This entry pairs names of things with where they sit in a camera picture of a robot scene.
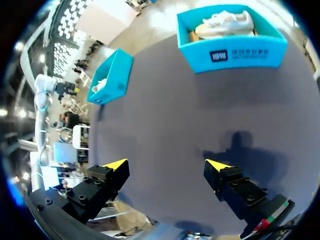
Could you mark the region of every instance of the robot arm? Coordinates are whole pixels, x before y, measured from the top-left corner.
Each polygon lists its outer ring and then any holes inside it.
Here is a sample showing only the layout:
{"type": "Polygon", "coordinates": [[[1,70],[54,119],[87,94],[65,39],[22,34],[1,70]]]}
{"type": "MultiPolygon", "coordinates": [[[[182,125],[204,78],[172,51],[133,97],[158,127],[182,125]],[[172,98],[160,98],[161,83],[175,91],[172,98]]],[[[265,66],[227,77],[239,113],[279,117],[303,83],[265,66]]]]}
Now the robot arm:
{"type": "Polygon", "coordinates": [[[31,184],[33,191],[44,188],[41,166],[48,165],[48,158],[45,155],[46,117],[47,106],[49,105],[48,94],[55,92],[57,82],[56,79],[43,74],[39,74],[34,82],[36,90],[34,96],[34,107],[36,108],[34,138],[38,149],[38,158],[31,160],[31,184]]]}

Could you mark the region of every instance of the blue box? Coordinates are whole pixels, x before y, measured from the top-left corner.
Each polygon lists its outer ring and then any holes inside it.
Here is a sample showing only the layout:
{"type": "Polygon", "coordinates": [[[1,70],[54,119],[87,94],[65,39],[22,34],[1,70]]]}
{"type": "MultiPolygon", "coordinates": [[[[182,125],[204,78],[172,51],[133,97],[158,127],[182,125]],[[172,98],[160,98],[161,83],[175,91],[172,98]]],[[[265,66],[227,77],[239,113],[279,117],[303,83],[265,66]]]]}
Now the blue box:
{"type": "Polygon", "coordinates": [[[95,71],[87,101],[103,105],[126,94],[130,70],[134,58],[121,49],[117,49],[95,71]],[[92,87],[98,81],[107,79],[106,85],[94,93],[92,87]]]}
{"type": "Polygon", "coordinates": [[[177,15],[177,44],[194,73],[219,69],[280,66],[287,39],[264,17],[246,5],[205,6],[177,15]],[[203,19],[222,11],[241,14],[247,11],[254,23],[255,36],[232,35],[191,42],[189,32],[203,19]]]}

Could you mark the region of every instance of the cable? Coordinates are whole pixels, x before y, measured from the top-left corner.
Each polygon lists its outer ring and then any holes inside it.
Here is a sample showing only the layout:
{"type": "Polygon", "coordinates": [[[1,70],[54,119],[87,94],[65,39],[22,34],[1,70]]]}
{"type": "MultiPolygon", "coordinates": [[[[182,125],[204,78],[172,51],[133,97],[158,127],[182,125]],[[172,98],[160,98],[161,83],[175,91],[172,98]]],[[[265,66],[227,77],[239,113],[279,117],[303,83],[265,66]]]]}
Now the cable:
{"type": "Polygon", "coordinates": [[[267,228],[266,230],[263,230],[249,238],[243,238],[246,240],[258,240],[259,238],[261,238],[262,236],[268,235],[268,234],[272,234],[278,231],[282,231],[282,230],[292,230],[296,227],[296,224],[293,225],[283,225],[283,226],[277,226],[277,227],[271,227],[271,228],[267,228]]]}

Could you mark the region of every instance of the white shoe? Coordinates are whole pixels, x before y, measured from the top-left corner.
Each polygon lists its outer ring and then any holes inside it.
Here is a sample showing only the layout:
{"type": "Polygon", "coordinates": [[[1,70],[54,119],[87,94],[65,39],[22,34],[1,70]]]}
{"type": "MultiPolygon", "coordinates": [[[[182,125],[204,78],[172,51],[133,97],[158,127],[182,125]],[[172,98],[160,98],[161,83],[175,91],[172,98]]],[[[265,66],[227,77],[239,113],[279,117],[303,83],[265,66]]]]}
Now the white shoe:
{"type": "Polygon", "coordinates": [[[195,29],[195,34],[202,39],[211,39],[228,35],[251,35],[254,22],[247,11],[233,14],[222,11],[213,14],[210,19],[203,19],[203,24],[195,29]]]}

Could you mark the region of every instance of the gray mat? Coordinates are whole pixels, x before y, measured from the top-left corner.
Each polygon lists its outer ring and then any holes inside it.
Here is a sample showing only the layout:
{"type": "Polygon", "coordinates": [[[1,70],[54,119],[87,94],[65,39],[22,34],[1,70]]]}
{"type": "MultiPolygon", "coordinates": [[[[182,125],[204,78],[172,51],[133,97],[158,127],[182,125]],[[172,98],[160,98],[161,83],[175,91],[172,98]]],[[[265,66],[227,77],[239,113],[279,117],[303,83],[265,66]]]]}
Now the gray mat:
{"type": "Polygon", "coordinates": [[[244,168],[270,197],[291,198],[293,217],[316,188],[319,106],[317,85],[290,39],[277,69],[193,74],[172,36],[134,56],[124,97],[95,106],[89,164],[128,158],[130,177],[119,197],[151,218],[239,234],[246,223],[209,187],[203,152],[244,168]]]}

